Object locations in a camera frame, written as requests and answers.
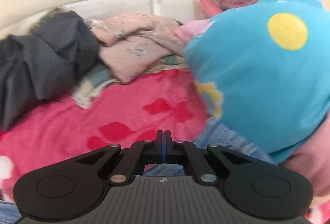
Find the blue denim fabric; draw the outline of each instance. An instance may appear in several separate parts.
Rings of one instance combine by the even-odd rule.
[[[272,158],[260,147],[248,141],[240,133],[231,130],[221,120],[211,117],[206,122],[204,131],[192,142],[198,148],[206,149],[208,144],[219,144],[223,147],[238,151],[256,159],[273,163]],[[144,172],[144,176],[184,176],[182,166],[155,165]]]
[[[0,224],[14,224],[21,218],[14,203],[0,201]]]

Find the yellow flower print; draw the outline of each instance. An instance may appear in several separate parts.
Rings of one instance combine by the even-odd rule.
[[[220,118],[222,116],[223,93],[217,90],[216,83],[199,83],[195,81],[195,86],[198,94],[206,103],[209,114]]]

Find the yellow circle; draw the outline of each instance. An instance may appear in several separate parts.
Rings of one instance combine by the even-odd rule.
[[[294,51],[307,42],[308,29],[303,20],[293,14],[278,13],[268,21],[268,32],[282,48]]]

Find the metal pin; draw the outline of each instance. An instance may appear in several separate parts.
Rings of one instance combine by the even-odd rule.
[[[123,183],[126,180],[126,176],[124,175],[113,175],[110,180],[114,183]]]
[[[214,182],[217,180],[217,177],[215,175],[212,174],[204,174],[201,176],[201,180],[203,182]]]

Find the blue pillow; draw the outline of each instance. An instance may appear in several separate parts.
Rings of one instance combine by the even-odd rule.
[[[210,19],[185,49],[209,113],[284,161],[330,106],[330,15],[318,0],[260,0]]]

